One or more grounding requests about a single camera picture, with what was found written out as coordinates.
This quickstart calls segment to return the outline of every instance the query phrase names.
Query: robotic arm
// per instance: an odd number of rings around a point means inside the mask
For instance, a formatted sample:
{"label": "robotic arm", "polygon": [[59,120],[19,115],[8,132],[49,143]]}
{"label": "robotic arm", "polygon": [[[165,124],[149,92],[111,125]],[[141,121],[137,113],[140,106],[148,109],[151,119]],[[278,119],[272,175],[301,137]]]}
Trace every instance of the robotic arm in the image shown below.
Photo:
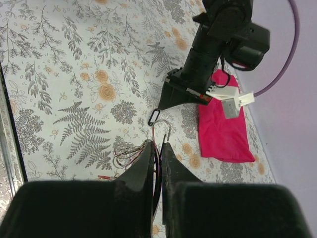
{"label": "robotic arm", "polygon": [[206,13],[183,68],[168,73],[159,110],[185,103],[208,105],[206,94],[219,58],[242,71],[255,69],[269,50],[269,30],[251,22],[253,0],[203,0]]}

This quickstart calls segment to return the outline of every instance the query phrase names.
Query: red fabric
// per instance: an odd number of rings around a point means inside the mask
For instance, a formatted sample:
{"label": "red fabric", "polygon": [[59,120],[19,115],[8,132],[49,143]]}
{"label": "red fabric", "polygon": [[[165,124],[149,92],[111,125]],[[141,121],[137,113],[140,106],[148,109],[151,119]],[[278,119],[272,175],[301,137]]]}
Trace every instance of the red fabric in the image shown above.
{"label": "red fabric", "polygon": [[[212,79],[224,85],[227,75],[218,70]],[[229,86],[238,87],[234,76],[231,76]],[[232,163],[255,161],[249,149],[243,108],[238,118],[226,119],[221,101],[212,99],[208,106],[199,105],[198,136],[202,157]]]}

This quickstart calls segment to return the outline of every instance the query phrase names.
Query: red cloth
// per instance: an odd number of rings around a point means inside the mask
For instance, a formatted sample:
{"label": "red cloth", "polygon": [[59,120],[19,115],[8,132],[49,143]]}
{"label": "red cloth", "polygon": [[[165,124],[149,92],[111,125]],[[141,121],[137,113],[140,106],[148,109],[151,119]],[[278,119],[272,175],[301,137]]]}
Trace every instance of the red cloth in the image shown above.
{"label": "red cloth", "polygon": [[[227,75],[218,70],[212,79],[218,85],[224,85]],[[238,87],[234,76],[231,76],[229,86]],[[243,108],[238,118],[226,119],[221,101],[212,99],[208,106],[199,105],[198,137],[202,157],[232,163],[255,161],[249,148]]]}

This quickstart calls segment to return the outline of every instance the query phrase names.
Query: floral tablecloth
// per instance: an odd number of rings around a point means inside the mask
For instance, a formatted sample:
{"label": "floral tablecloth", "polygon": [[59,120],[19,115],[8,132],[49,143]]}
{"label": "floral tablecloth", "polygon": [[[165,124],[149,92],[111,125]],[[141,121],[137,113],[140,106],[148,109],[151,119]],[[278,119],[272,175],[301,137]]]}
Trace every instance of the floral tablecloth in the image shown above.
{"label": "floral tablecloth", "polygon": [[[183,65],[198,27],[191,17],[202,11],[200,0],[1,1],[0,61],[29,180],[121,174],[113,147],[151,139],[146,121],[166,73]],[[172,125],[177,158],[200,179],[274,182],[245,111],[251,164],[200,157],[196,105],[160,118]],[[156,127],[157,140],[165,131]],[[161,205],[153,227],[164,236]]]}

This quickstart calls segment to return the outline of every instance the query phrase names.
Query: lavender wall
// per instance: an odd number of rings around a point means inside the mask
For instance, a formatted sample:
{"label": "lavender wall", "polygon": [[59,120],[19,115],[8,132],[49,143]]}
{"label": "lavender wall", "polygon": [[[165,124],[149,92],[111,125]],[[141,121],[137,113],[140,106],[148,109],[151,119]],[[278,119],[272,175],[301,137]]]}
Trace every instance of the lavender wall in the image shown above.
{"label": "lavender wall", "polygon": [[[295,58],[251,110],[277,183],[295,194],[317,237],[317,1],[296,3],[301,37]],[[258,91],[276,77],[294,36],[287,0],[255,0],[253,21],[271,30],[271,49],[254,72],[239,73],[245,91]]]}

